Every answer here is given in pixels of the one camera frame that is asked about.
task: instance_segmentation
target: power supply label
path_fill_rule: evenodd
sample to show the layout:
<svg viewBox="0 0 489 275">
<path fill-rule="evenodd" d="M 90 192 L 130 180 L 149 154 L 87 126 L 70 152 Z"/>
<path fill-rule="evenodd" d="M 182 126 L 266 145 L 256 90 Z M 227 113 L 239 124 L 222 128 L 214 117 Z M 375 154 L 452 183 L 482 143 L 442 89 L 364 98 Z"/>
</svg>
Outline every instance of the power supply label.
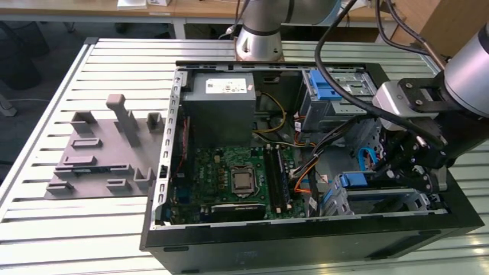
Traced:
<svg viewBox="0 0 489 275">
<path fill-rule="evenodd" d="M 206 93 L 247 93 L 247 79 L 210 78 L 206 81 Z"/>
</svg>

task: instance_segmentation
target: slotted metal table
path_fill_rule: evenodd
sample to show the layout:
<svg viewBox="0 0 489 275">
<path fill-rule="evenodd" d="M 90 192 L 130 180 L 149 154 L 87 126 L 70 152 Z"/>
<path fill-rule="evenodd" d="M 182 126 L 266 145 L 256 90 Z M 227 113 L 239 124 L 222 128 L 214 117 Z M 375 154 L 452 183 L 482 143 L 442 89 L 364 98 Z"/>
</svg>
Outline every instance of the slotted metal table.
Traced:
<svg viewBox="0 0 489 275">
<path fill-rule="evenodd" d="M 106 107 L 123 93 L 135 117 L 166 117 L 177 60 L 234 60 L 231 41 L 91 40 L 0 188 L 0 274 L 169 274 L 139 251 L 146 197 L 45 200 L 55 165 L 73 133 L 75 111 L 115 119 Z M 284 42 L 287 61 L 312 61 L 314 42 Z M 436 68 L 416 54 L 380 44 L 330 43 L 326 61 L 376 62 L 392 80 L 430 77 Z M 451 169 L 489 223 L 489 143 L 459 158 Z M 227 274 L 489 274 L 489 226 L 444 239 L 398 260 L 348 262 Z"/>
</svg>

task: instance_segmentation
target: cpu socket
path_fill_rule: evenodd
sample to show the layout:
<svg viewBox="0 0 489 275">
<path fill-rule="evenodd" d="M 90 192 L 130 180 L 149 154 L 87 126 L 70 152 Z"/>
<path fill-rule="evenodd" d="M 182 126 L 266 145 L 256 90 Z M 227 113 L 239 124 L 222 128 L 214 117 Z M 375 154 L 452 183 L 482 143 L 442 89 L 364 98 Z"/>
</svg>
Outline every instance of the cpu socket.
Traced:
<svg viewBox="0 0 489 275">
<path fill-rule="evenodd" d="M 250 165 L 231 167 L 231 188 L 232 192 L 242 198 L 248 197 L 255 192 L 255 168 Z"/>
</svg>

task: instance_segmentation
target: ram slot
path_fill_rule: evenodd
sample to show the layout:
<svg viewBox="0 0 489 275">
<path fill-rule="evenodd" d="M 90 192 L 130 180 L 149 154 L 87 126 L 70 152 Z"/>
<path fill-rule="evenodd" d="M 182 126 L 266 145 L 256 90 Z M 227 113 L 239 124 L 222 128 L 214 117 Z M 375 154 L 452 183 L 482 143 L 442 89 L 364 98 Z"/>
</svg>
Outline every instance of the ram slot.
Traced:
<svg viewBox="0 0 489 275">
<path fill-rule="evenodd" d="M 278 153 L 270 147 L 267 147 L 264 150 L 264 162 L 266 162 L 271 207 L 276 213 L 283 213 L 283 211 L 286 211 L 287 209 L 287 205 L 283 192 L 283 184 L 280 180 L 282 179 L 280 163 Z"/>
<path fill-rule="evenodd" d="M 280 185 L 283 187 L 283 196 L 286 200 L 287 210 L 292 209 L 291 205 L 291 193 L 290 193 L 290 177 L 286 172 L 286 161 L 280 148 L 275 148 L 275 154 L 278 155 L 278 165 L 280 167 Z"/>
</svg>

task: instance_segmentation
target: blue latch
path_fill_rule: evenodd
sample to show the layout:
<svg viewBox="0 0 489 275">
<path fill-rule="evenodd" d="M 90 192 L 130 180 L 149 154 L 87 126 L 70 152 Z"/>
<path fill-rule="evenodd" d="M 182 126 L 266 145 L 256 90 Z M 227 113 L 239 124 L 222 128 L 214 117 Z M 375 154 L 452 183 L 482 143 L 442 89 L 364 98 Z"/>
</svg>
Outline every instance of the blue latch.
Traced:
<svg viewBox="0 0 489 275">
<path fill-rule="evenodd" d="M 363 173 L 347 173 L 340 175 L 342 185 L 344 187 L 368 186 L 366 175 Z"/>
<path fill-rule="evenodd" d="M 312 70 L 310 74 L 311 74 L 311 83 L 314 84 L 315 89 L 319 93 L 319 99 L 320 100 L 342 100 L 343 97 L 336 93 L 336 91 L 331 87 L 320 71 Z"/>
</svg>

